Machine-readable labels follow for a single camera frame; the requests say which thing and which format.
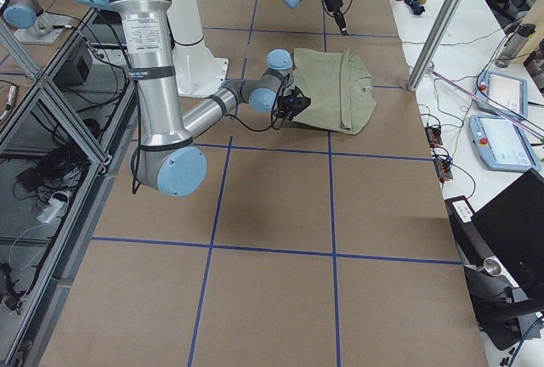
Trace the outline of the far teach pendant tablet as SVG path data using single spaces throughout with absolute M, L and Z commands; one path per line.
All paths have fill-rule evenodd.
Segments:
M 484 71 L 476 80 L 475 94 L 519 119 L 528 117 L 528 93 L 525 79 L 508 76 L 497 71 Z M 494 113 L 488 106 L 476 103 L 486 112 Z

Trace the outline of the near teach pendant tablet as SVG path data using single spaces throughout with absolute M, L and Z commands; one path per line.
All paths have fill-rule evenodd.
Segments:
M 499 116 L 471 116 L 468 130 L 484 166 L 496 172 L 540 171 L 541 162 L 523 131 Z

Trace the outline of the black monitor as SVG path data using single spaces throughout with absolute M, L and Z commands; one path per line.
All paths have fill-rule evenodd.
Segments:
M 486 245 L 528 297 L 543 297 L 543 176 L 524 172 L 472 217 Z

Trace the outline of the teach pendant tablet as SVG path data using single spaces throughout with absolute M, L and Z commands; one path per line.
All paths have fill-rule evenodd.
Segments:
M 475 94 L 519 119 L 528 117 L 528 93 L 525 79 L 508 76 L 497 71 L 484 71 L 476 80 Z M 494 113 L 488 106 L 476 103 L 486 112 Z
M 471 116 L 468 130 L 484 166 L 496 172 L 540 171 L 541 162 L 523 131 L 499 116 Z

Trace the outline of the folded dark blue umbrella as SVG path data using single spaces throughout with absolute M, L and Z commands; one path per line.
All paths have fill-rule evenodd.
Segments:
M 404 3 L 410 8 L 411 12 L 416 16 L 420 16 L 425 12 L 424 6 L 421 3 L 419 3 L 418 0 L 404 0 Z

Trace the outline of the white power strip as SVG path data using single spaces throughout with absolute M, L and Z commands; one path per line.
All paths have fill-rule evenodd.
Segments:
M 67 205 L 67 199 L 62 197 L 61 199 L 56 197 L 51 197 L 48 201 L 48 204 L 41 210 L 37 215 L 37 221 L 39 223 L 51 223 L 55 218 L 58 217 L 60 212 Z

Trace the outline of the black box under frame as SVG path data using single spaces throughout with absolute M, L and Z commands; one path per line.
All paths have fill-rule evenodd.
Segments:
M 67 55 L 53 81 L 58 86 L 82 85 L 92 68 L 92 54 L 84 41 L 80 41 Z

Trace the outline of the orange terminal block far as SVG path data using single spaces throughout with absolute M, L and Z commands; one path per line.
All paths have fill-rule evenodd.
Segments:
M 439 126 L 426 126 L 425 134 L 428 140 L 430 148 L 442 146 L 441 127 Z

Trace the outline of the olive green long-sleeve shirt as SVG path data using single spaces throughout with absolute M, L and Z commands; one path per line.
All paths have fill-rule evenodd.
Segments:
M 350 135 L 362 131 L 377 102 L 371 73 L 357 54 L 296 48 L 294 65 L 295 84 L 311 100 L 295 122 Z

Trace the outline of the reacher grabber stick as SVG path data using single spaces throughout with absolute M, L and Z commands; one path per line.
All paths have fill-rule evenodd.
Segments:
M 455 82 L 453 82 L 452 80 L 450 80 L 449 78 L 446 78 L 445 76 L 443 76 L 442 74 L 438 73 L 437 71 L 434 70 L 433 67 L 428 67 L 428 73 L 430 75 L 433 75 L 434 77 L 440 79 L 441 81 L 443 82 L 446 82 L 447 84 L 451 85 L 454 89 L 457 89 L 457 90 L 460 90 L 462 91 L 463 93 L 465 93 L 467 96 L 469 96 L 472 100 L 474 100 L 476 103 L 481 103 L 481 104 L 485 104 L 486 106 L 488 106 L 493 112 L 495 112 L 498 116 L 510 121 L 514 126 L 516 127 L 519 127 L 523 130 L 525 130 L 527 133 L 529 133 L 530 135 L 532 135 L 533 137 L 535 138 L 538 138 L 539 139 L 539 142 L 540 143 L 543 143 L 543 134 L 542 133 L 539 133 L 537 132 L 536 130 L 532 129 L 530 126 L 528 126 L 527 124 L 521 122 L 520 120 L 518 119 L 515 119 L 513 118 L 512 115 L 509 115 L 505 112 L 505 109 L 502 109 L 502 108 L 498 108 L 496 106 L 494 106 L 492 103 L 484 100 L 484 99 L 481 99 L 479 96 L 477 96 L 476 94 L 474 93 L 471 93 L 470 91 L 468 91 L 467 89 L 457 85 Z

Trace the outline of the orange terminal block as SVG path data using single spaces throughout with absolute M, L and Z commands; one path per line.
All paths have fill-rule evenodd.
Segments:
M 438 180 L 442 184 L 453 179 L 451 172 L 452 159 L 449 155 L 435 154 L 433 156 L 433 163 Z
M 426 126 L 425 134 L 428 140 L 430 148 L 442 146 L 441 127 L 439 126 Z

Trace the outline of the aluminium frame post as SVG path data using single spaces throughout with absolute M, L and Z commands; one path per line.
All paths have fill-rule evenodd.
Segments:
M 422 47 L 422 51 L 412 69 L 412 73 L 407 82 L 407 89 L 409 91 L 415 92 L 417 90 L 417 87 L 422 81 L 424 74 L 428 71 L 430 62 L 438 50 L 446 29 L 451 23 L 460 3 L 461 0 L 444 0 L 436 20 L 428 34 L 428 38 Z

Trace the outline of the orange terminal block near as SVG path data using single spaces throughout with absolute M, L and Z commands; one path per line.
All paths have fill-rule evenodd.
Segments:
M 438 180 L 442 184 L 453 179 L 451 172 L 452 159 L 449 155 L 435 154 L 433 156 L 433 163 Z

